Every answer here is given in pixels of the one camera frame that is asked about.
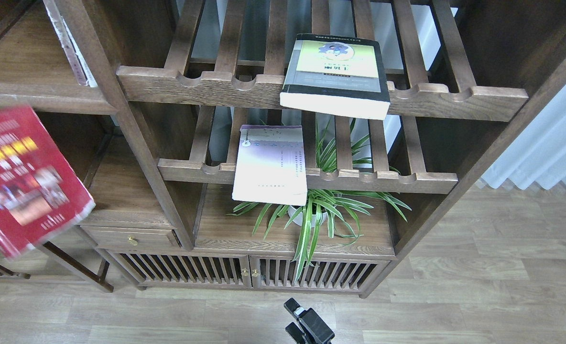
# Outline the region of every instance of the wooden cabinet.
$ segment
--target wooden cabinet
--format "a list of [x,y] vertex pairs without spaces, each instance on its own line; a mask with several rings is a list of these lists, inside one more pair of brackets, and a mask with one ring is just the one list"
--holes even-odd
[[[349,2],[356,35],[375,37],[376,5]],[[37,4],[1,39],[0,71],[12,72],[0,72],[0,107],[29,102],[40,111],[114,116],[121,133],[103,126],[112,139],[90,183],[97,209],[82,225],[137,285],[366,297],[566,82],[566,4],[375,2],[393,9],[404,67],[388,70],[388,89],[390,112],[401,115],[403,129],[396,138],[385,137],[382,123],[369,121],[373,168],[366,172],[351,164],[348,119],[336,118],[338,170],[326,173],[316,167],[315,114],[302,113],[307,182],[398,192],[413,211],[405,222],[377,204],[371,217],[361,219],[364,236],[352,246],[320,238],[314,264],[298,282],[289,275],[294,229],[274,228],[263,240],[250,235],[251,214],[226,216],[234,205],[235,147],[248,109],[268,109],[269,124],[281,121],[281,42],[296,28],[286,15],[295,0],[270,1],[263,61],[239,59],[250,0],[229,0],[212,60],[191,57],[195,45],[212,39],[197,35],[204,0],[186,0],[178,21],[174,1],[56,0],[98,88],[74,85],[67,68],[58,72],[65,61],[48,53],[57,44],[51,31],[27,33],[48,24]],[[329,33],[328,1],[312,0],[311,6],[311,31]],[[442,44],[429,70],[412,6],[429,6]],[[458,7],[455,17],[451,6]],[[21,56],[12,54],[11,45],[2,49],[13,35],[23,42]],[[208,153],[216,107],[234,107],[226,161],[211,161]]]

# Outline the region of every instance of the drawer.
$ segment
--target drawer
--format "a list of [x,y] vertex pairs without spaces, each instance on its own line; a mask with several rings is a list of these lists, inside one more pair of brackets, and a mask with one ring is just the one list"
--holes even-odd
[[124,228],[81,226],[97,243],[99,248],[144,248],[179,247],[171,229]]

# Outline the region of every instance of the black and green book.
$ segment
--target black and green book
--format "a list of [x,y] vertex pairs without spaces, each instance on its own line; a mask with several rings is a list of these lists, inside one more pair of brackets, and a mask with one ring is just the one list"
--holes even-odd
[[299,34],[280,101],[289,108],[384,119],[390,95],[379,42]]

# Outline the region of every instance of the shelf board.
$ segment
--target shelf board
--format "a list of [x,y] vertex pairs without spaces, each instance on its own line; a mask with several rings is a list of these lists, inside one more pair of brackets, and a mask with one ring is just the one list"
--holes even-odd
[[[231,210],[239,204],[231,198],[231,185],[209,184],[204,194],[204,205],[198,235],[196,237],[196,252],[210,252],[213,250],[226,250],[228,252],[247,252],[252,255],[276,255],[279,257],[292,257],[298,242],[300,227],[291,224],[288,228],[283,226],[289,220],[287,216],[276,220],[266,240],[263,234],[266,220],[257,233],[251,237],[255,219],[261,210],[256,207],[242,216],[229,216]],[[320,238],[316,246],[315,258],[339,259],[365,259],[365,260],[392,260],[395,259],[392,244],[390,224],[383,203],[364,200],[374,206],[370,210],[371,216],[358,214],[361,223],[360,237],[353,245],[348,245],[351,239],[327,237],[327,225],[320,229]],[[347,216],[350,224],[353,220]],[[344,233],[346,229],[338,222],[337,228]]]
[[82,225],[173,228],[124,137],[111,139],[89,190],[97,205]]
[[42,2],[0,39],[0,108],[113,115],[97,87],[77,83]]

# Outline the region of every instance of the white book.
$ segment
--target white book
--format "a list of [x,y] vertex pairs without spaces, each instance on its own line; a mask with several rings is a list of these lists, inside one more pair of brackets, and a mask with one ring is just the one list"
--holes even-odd
[[306,204],[305,148],[301,126],[241,126],[232,199]]

